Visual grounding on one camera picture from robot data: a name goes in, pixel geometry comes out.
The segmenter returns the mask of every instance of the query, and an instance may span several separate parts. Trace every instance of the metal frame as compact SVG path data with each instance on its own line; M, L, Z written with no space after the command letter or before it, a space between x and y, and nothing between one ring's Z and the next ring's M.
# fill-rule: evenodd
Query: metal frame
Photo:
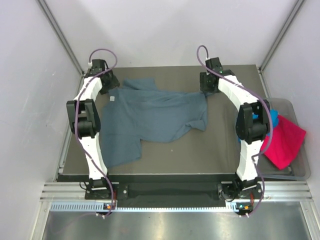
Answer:
M306 0L297 0L292 8L292 10L290 11L289 16L287 17L287 19L285 20L280 32L278 33L278 35L276 36L273 44L271 45L269 51L267 52L261 66L259 67L259 70L261 72L263 72L268 63L270 62L272 56L275 54L275 51L277 50L279 44L281 43L281 41L283 40L284 36L286 35L288 29L290 28L290 26L292 25L294 19L296 18L298 12L300 11L300 9L302 8L303 4L305 3Z
M85 190L78 182L47 182L44 185L41 202L104 202L109 200L85 200ZM312 195L305 181L267 181L263 202L305 202L312 201Z
M54 202L52 212L91 212L107 213L104 202ZM225 206L214 207L117 207L113 213L233 213L235 202L227 202Z
M52 14L46 0L36 0L37 3L40 6L40 9L44 13L46 19L48 20L49 24L51 25L53 31L55 32L57 38L59 39L61 45L65 49L66 53L68 54L69 58L71 59L74 67L77 69L77 71L82 75L84 71L81 68L81 65L76 58L73 50L71 49L65 35L63 34L62 30L60 29L54 15Z
M83 70L73 53L68 41L66 40L63 32L61 31L56 19L54 18L48 4L45 0L36 0L45 14L48 22L56 33L60 43L66 50L68 56L70 57L72 63L79 73L83 74ZM294 7L292 8L288 18L283 24L279 34L274 40L272 46L270 47L266 57L264 58L262 65L258 68L258 73L267 97L270 97L270 92L267 83L264 78L264 70L266 69L268 63L270 62L272 56L277 50L280 42L283 40L286 32L297 16L299 10L302 8L305 0L297 0ZM57 179L58 173L62 173L64 163L66 160L68 147L71 139L71 131L69 127L66 128L66 137L63 142L61 149L61 155L58 162L58 166L55 172L54 179ZM78 182L48 182L44 185L37 218L32 229L30 240L41 240L43 238L45 226L48 220L49 212L53 205L60 204L70 205L92 205L109 203L110 201L97 201L97 200L85 200L85 191L80 188ZM309 187L305 181L267 181L265 183L265 195L263 202L300 202L303 215L305 217L306 224L308 226L310 235L312 239L320 239L320 218L316 210L315 204L312 199ZM231 204L227 204L226 207L213 207L213 208L116 208L115 212L230 212L232 209Z

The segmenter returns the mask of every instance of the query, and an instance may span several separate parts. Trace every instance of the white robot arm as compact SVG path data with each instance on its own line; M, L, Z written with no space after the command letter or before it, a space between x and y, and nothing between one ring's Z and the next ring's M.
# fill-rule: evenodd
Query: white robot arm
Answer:
M86 77L83 80L83 86L81 90L79 91L79 94L83 91L83 89L86 87L87 82L92 78ZM93 81L88 85L87 89L85 90L84 94L81 96L80 101L85 101L87 99L93 100L93 102L96 101L97 95L102 89L102 82L100 77L96 77L93 79ZM74 101L77 101L79 98L79 94L74 98ZM101 150L100 150L100 144L99 144L99 132L97 131L94 137L91 136L84 136L79 139L83 149L90 153L92 160L95 162L95 164L98 166L102 172L107 175L108 170L107 167L102 159ZM85 155L88 167L89 167L89 179L92 180L100 180L104 176L101 172L98 171L98 169L93 165L91 158L87 155Z
M223 69L218 57L207 59L205 65L208 69L226 77L230 82L209 72L201 72L200 90L205 93L224 93L238 111L235 129L240 138L241 152L234 191L241 192L255 188L258 183L255 167L255 164L258 164L258 157L254 157L253 161L252 156L260 152L263 141L269 133L268 114L255 96L238 87L242 84L232 71Z
M107 188L104 175L108 174L108 170L100 150L99 131L101 123L95 101L98 93L105 94L108 90L120 85L113 71L106 72L107 69L108 65L104 60L92 60L92 66L84 78L79 94L74 100L66 103L69 125L72 133L75 134L76 105L77 101L79 101L77 113L78 141L84 151L90 154L90 156L86 154L85 157L89 167L89 187L91 190Z
M236 76L228 75L227 78L236 85L242 85ZM218 83L218 89L229 98L238 112L241 105L244 103L252 104L258 102L256 97L252 96L247 91L237 87L236 85L222 79ZM263 140L256 140L251 144L248 144L245 140L240 140L240 142L240 162L236 174L243 182L254 180L258 174L254 162L252 161L252 156L259 153L263 144ZM255 157L255 163L258 164L258 157Z

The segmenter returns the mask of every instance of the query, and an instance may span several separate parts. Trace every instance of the plastic tray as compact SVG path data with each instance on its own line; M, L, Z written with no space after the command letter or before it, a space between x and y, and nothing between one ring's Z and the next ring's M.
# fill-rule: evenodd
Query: plastic tray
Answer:
M283 98L268 98L270 108L278 111L279 115L285 117L291 122L298 125L294 107L291 102ZM266 164L272 164L265 156L259 160L259 167L262 165L261 171L265 178L276 178L284 180L306 180L310 177L310 168L308 164L305 143L303 142L298 155L285 170L268 172L265 169Z

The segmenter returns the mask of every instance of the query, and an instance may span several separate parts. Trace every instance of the blue cloth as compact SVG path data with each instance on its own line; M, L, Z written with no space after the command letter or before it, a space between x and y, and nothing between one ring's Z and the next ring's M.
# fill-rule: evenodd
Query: blue cloth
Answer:
M107 167L140 159L141 140L168 143L191 128L204 131L207 101L200 92L158 90L153 78L125 79L102 110L101 154Z
M271 109L270 115L271 115L271 120L272 120L272 127L275 128L276 126L278 126L278 123L279 123L278 111ZM257 118L258 118L258 115L253 114L253 119L257 119Z

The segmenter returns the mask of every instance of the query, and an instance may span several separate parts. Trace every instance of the red cloth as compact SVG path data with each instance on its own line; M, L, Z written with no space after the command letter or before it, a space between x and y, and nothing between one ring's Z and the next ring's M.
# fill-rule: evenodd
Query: red cloth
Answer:
M282 170L296 158L306 131L283 116L279 115L278 118L279 123L273 129L271 145L264 154L278 169ZM268 140L269 137L266 136L261 150L266 147Z

